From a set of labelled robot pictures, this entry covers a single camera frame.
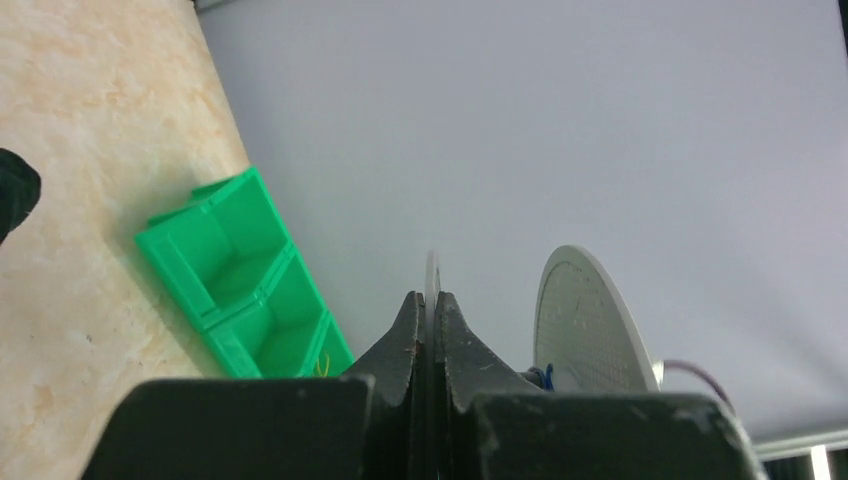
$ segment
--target green storage box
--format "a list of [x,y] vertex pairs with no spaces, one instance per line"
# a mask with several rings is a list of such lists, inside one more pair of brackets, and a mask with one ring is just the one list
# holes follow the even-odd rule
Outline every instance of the green storage box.
[[136,243],[199,332],[256,301],[292,246],[255,168],[148,223]]
[[329,320],[303,259],[293,254],[256,305],[212,328],[205,339],[234,377],[310,376]]
[[137,244],[229,375],[333,376],[353,363],[258,170],[196,188],[148,224]]

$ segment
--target marble countertop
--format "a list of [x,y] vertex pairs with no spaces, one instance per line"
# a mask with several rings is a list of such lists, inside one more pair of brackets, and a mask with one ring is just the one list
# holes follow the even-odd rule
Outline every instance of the marble countertop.
[[136,384],[220,375],[133,235],[247,157],[191,2],[4,2],[0,145],[41,174],[0,247],[0,478],[73,478]]

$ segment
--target blue component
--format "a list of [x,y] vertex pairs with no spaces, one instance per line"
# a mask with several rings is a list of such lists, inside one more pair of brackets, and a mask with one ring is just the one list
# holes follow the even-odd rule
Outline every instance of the blue component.
[[553,373],[554,373],[554,364],[549,363],[547,368],[542,371],[539,367],[530,367],[530,371],[539,376],[542,380],[542,388],[546,392],[554,391],[554,382],[553,382]]

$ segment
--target white circular disc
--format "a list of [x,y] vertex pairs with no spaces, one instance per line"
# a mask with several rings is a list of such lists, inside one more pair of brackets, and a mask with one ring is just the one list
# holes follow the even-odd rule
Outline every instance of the white circular disc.
[[553,364],[569,389],[655,392],[648,352],[624,300],[598,260],[566,245],[551,254],[536,301],[534,364]]
[[436,318],[436,301],[442,291],[439,278],[439,254],[433,250],[427,252],[427,269],[424,273],[424,321],[433,325]]

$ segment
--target white backdrop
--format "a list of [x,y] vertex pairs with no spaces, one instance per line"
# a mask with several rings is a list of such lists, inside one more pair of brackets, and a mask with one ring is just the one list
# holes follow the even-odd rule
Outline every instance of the white backdrop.
[[848,421],[835,0],[239,0],[201,21],[355,354],[435,247],[523,370],[542,267],[577,243],[651,353],[714,373],[755,437]]

